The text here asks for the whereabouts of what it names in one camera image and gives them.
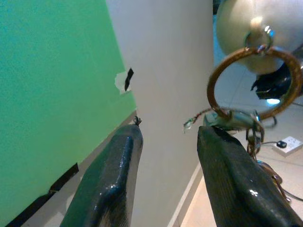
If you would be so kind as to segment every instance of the green wall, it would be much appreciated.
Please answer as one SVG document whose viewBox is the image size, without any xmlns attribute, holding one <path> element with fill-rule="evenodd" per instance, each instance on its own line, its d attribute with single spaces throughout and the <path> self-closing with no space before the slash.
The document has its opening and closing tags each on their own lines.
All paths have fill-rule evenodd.
<svg viewBox="0 0 303 227">
<path fill-rule="evenodd" d="M 0 3 L 0 226 L 134 110 L 104 0 Z"/>
</svg>

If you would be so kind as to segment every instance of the white wall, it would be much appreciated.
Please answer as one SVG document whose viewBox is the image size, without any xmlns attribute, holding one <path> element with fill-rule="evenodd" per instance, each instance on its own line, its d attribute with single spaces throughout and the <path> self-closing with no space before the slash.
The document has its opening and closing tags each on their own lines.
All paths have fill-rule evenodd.
<svg viewBox="0 0 303 227">
<path fill-rule="evenodd" d="M 211 0 L 108 0 L 143 122 L 133 227 L 165 227 L 198 163 L 197 127 L 213 69 Z"/>
</svg>

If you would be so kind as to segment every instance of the tiled floor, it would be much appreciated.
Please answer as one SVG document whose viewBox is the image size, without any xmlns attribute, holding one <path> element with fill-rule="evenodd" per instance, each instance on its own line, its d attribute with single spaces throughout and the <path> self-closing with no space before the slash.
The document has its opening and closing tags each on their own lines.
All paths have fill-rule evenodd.
<svg viewBox="0 0 303 227">
<path fill-rule="evenodd" d="M 215 36 L 214 23 L 214 64 L 224 58 Z M 256 76 L 239 64 L 230 66 L 219 78 L 215 89 L 220 105 L 243 108 L 246 110 L 265 110 L 270 107 L 266 100 L 259 100 L 250 87 Z M 266 129 L 265 141 L 278 141 L 293 136 L 303 141 L 303 107 L 291 105 L 277 116 L 278 125 L 274 129 Z M 234 135 L 246 147 L 245 132 Z M 283 157 L 272 150 L 271 145 L 264 145 L 257 158 L 265 161 L 283 178 L 282 186 L 289 192 L 303 197 L 303 149 Z M 303 202 L 292 199 L 292 208 L 303 219 Z M 215 227 L 214 216 L 208 199 L 204 178 L 195 193 L 182 227 Z"/>
</svg>

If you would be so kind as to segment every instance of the keyring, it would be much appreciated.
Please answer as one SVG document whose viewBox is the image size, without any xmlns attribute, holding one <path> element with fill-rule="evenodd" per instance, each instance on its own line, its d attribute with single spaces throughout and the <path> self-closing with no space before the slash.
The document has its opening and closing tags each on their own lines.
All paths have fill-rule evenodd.
<svg viewBox="0 0 303 227">
<path fill-rule="evenodd" d="M 244 47 L 235 51 L 234 53 L 228 55 L 224 61 L 214 70 L 212 75 L 209 78 L 207 85 L 207 98 L 211 108 L 220 116 L 225 119 L 231 118 L 231 112 L 226 112 L 220 108 L 215 97 L 214 97 L 214 87 L 215 84 L 222 74 L 222 72 L 230 66 L 232 63 L 236 62 L 239 59 L 251 56 L 258 55 L 263 53 L 267 56 L 274 56 L 280 58 L 288 66 L 291 74 L 291 84 L 286 94 L 281 98 L 279 105 L 275 106 L 272 109 L 260 113 L 260 120 L 267 119 L 269 117 L 274 117 L 278 113 L 285 110 L 299 95 L 302 88 L 302 72 L 299 61 L 290 53 L 282 51 L 276 47 L 271 47 L 268 45 L 261 45 L 260 47 Z"/>
</svg>

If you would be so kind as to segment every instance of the power strip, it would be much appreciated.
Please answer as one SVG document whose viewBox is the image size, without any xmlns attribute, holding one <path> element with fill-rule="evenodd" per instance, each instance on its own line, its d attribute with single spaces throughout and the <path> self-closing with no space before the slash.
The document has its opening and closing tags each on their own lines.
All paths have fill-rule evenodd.
<svg viewBox="0 0 303 227">
<path fill-rule="evenodd" d="M 280 155 L 282 155 L 284 157 L 286 157 L 290 154 L 293 154 L 295 151 L 299 150 L 303 146 L 303 142 L 301 142 L 291 136 L 283 139 L 282 141 L 287 143 L 286 148 L 279 148 L 275 144 L 273 146 L 273 150 L 275 150 L 276 152 L 278 152 Z"/>
</svg>

